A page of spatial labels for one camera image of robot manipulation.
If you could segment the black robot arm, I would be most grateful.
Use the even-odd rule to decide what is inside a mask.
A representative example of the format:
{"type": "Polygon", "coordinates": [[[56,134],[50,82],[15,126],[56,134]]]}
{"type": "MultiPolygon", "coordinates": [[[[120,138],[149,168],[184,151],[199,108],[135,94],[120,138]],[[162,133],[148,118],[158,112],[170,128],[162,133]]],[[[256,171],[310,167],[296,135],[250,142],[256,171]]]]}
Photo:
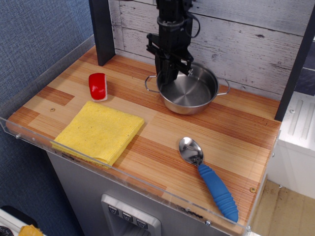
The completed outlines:
{"type": "Polygon", "coordinates": [[[167,85],[191,70],[193,56],[188,51],[192,39],[193,16],[190,0],[157,0],[158,34],[147,35],[147,51],[155,55],[157,75],[167,85]]]}

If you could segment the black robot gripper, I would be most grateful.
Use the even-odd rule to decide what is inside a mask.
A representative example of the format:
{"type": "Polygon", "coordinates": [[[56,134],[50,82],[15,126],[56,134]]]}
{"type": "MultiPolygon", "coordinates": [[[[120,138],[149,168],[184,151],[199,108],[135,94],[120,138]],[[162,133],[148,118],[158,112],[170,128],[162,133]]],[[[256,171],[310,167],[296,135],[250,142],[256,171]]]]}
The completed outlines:
{"type": "Polygon", "coordinates": [[[192,38],[192,21],[182,25],[160,25],[158,34],[147,35],[147,51],[155,56],[157,74],[163,85],[177,79],[179,71],[189,76],[193,57],[188,51],[192,38]]]}

